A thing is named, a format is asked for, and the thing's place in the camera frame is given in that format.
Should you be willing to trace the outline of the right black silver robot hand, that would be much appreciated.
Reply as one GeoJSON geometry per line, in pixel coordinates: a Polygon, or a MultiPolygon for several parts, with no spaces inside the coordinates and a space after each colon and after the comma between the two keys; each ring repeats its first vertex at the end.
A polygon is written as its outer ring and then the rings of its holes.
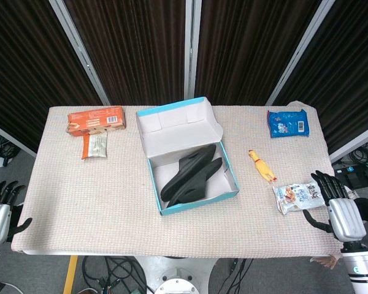
{"type": "Polygon", "coordinates": [[[357,243],[366,236],[359,209],[348,197],[345,186],[334,176],[319,170],[311,174],[320,188],[329,216],[329,222],[316,221],[308,210],[303,210],[307,222],[326,233],[332,233],[341,243],[357,243]]]}

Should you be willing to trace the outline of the black rubber slipper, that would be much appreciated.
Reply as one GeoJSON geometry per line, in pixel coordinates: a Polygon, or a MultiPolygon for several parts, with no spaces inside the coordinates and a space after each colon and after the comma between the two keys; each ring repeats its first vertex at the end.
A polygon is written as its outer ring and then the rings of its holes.
{"type": "Polygon", "coordinates": [[[191,179],[201,168],[211,162],[216,150],[216,145],[211,144],[181,158],[178,162],[179,168],[176,175],[162,188],[161,199],[168,202],[178,189],[191,179]]]}
{"type": "Polygon", "coordinates": [[[196,202],[205,197],[206,182],[214,175],[222,165],[219,157],[202,167],[194,176],[186,180],[172,196],[167,207],[181,203],[196,202]]]}

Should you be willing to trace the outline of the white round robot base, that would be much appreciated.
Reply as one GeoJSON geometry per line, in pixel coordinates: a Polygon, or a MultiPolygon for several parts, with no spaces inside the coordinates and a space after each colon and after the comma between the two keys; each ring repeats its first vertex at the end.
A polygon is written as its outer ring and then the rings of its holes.
{"type": "Polygon", "coordinates": [[[137,256],[147,294],[209,294],[209,280],[216,258],[137,256]]]}

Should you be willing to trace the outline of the tan hand-shaped object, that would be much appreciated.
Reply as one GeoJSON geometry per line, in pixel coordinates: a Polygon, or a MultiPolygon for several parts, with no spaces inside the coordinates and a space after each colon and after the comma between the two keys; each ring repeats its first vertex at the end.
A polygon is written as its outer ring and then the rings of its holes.
{"type": "Polygon", "coordinates": [[[316,256],[310,259],[310,262],[316,262],[330,270],[333,270],[338,263],[339,258],[333,255],[316,256]]]}

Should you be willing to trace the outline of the orange cardboard snack box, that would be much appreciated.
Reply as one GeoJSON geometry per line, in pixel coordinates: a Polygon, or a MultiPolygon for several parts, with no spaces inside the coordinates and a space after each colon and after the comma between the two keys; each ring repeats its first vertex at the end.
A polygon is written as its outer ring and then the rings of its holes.
{"type": "Polygon", "coordinates": [[[66,132],[74,137],[112,132],[126,128],[121,106],[70,113],[66,132]]]}

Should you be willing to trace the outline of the teal cardboard shoe box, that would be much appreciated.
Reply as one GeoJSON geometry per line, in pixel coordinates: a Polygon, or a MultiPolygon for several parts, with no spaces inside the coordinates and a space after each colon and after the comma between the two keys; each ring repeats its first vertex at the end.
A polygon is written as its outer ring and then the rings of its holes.
{"type": "Polygon", "coordinates": [[[147,157],[157,207],[162,216],[232,198],[239,192],[226,150],[221,141],[223,128],[205,97],[183,100],[138,111],[137,126],[147,157]],[[162,188],[176,175],[179,160],[195,150],[215,144],[211,161],[221,157],[220,169],[206,182],[205,197],[196,202],[167,207],[162,188]]]}

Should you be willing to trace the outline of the white foil snack bag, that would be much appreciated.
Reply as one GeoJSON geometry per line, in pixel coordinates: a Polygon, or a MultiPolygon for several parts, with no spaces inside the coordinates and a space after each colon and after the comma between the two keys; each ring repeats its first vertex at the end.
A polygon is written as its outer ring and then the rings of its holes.
{"type": "Polygon", "coordinates": [[[290,184],[287,186],[272,187],[277,208],[286,215],[293,211],[319,208],[325,205],[318,184],[314,181],[307,184],[290,184]]]}

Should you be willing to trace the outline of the yellow rubber chicken toy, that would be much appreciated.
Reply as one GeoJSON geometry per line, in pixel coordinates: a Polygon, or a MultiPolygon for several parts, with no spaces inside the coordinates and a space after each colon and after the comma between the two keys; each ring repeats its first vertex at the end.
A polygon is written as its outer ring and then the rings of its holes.
{"type": "Polygon", "coordinates": [[[255,168],[259,174],[268,182],[272,183],[277,180],[277,177],[272,173],[269,166],[263,161],[254,150],[249,150],[248,155],[252,158],[255,168]]]}

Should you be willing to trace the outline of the blue plastic snack bag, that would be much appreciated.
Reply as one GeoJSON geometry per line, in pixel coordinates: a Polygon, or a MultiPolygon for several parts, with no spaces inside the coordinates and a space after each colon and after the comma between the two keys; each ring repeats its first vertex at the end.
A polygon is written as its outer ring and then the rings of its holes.
{"type": "Polygon", "coordinates": [[[300,111],[267,112],[267,125],[271,138],[308,137],[310,128],[307,113],[300,111]]]}

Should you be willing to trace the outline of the beige waffle-weave table cloth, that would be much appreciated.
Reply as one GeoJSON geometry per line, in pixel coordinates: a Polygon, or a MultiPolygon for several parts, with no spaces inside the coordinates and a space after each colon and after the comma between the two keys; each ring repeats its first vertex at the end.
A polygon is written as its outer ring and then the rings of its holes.
{"type": "Polygon", "coordinates": [[[282,215],[272,186],[259,175],[255,150],[277,185],[307,183],[316,170],[332,173],[316,110],[305,110],[308,137],[271,139],[269,107],[215,106],[223,145],[239,193],[229,199],[168,216],[160,214],[136,124],[137,106],[125,107],[125,130],[108,136],[107,157],[81,159],[82,139],[66,133],[78,107],[49,110],[21,220],[15,252],[41,255],[165,255],[197,258],[272,258],[333,254],[340,243],[313,228],[301,212],[282,215]]]}

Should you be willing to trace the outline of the orange white snack packet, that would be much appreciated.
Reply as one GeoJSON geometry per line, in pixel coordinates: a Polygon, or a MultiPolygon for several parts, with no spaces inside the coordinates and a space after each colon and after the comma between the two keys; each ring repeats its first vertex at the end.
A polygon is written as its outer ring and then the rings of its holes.
{"type": "Polygon", "coordinates": [[[82,160],[90,157],[107,157],[107,133],[84,135],[82,160]]]}

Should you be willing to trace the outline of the dark ribbed partition panel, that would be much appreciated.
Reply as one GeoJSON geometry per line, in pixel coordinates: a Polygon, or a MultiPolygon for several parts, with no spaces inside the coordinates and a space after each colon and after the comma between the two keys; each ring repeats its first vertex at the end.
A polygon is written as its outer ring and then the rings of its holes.
{"type": "Polygon", "coordinates": [[[185,0],[64,0],[113,105],[183,99],[185,0]]]}
{"type": "Polygon", "coordinates": [[[317,110],[329,153],[368,129],[368,0],[335,0],[274,105],[317,110]]]}
{"type": "Polygon", "coordinates": [[[263,106],[321,0],[202,0],[194,94],[263,106]]]}
{"type": "Polygon", "coordinates": [[[0,0],[0,129],[36,152],[55,106],[100,106],[48,0],[0,0]]]}

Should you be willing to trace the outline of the grey aluminium partition rail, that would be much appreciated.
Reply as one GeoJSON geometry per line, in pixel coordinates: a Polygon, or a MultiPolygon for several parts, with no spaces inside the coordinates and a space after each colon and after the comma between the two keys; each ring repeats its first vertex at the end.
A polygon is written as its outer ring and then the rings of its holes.
{"type": "Polygon", "coordinates": [[[33,150],[31,150],[30,148],[22,144],[20,141],[18,141],[16,138],[14,138],[13,136],[8,134],[1,128],[0,128],[0,135],[4,137],[5,139],[7,139],[8,141],[10,141],[11,143],[13,143],[14,145],[16,145],[17,147],[19,147],[20,149],[22,149],[24,152],[28,153],[30,156],[33,156],[34,158],[36,158],[37,153],[35,153],[33,150]]]}
{"type": "Polygon", "coordinates": [[[346,156],[350,152],[354,151],[358,147],[368,142],[368,129],[362,134],[358,135],[341,148],[337,149],[329,155],[331,163],[337,162],[342,157],[346,156]]]}

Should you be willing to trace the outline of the grey aluminium partition post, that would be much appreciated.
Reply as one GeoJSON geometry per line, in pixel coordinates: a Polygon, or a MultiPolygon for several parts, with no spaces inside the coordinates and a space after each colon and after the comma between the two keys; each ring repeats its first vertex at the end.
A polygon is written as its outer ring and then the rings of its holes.
{"type": "Polygon", "coordinates": [[[77,55],[88,79],[93,85],[96,94],[101,103],[105,106],[111,105],[108,95],[105,92],[104,86],[98,76],[98,73],[93,65],[93,62],[86,50],[83,40],[78,29],[67,9],[64,0],[48,0],[57,19],[59,20],[64,32],[72,45],[75,54],[77,55]]]}
{"type": "Polygon", "coordinates": [[[185,0],[185,57],[184,88],[185,100],[195,97],[197,56],[201,28],[202,0],[185,0]]]}
{"type": "Polygon", "coordinates": [[[306,30],[304,31],[304,34],[300,42],[298,43],[285,70],[281,74],[281,77],[279,78],[277,84],[275,85],[274,90],[270,94],[265,106],[271,106],[275,102],[276,98],[282,91],[283,87],[286,85],[286,82],[289,80],[291,74],[293,73],[297,64],[301,60],[307,47],[311,43],[313,37],[315,36],[316,32],[318,31],[319,27],[323,23],[324,19],[326,18],[327,14],[331,10],[334,3],[335,3],[335,0],[321,0],[316,12],[314,13],[306,30]]]}

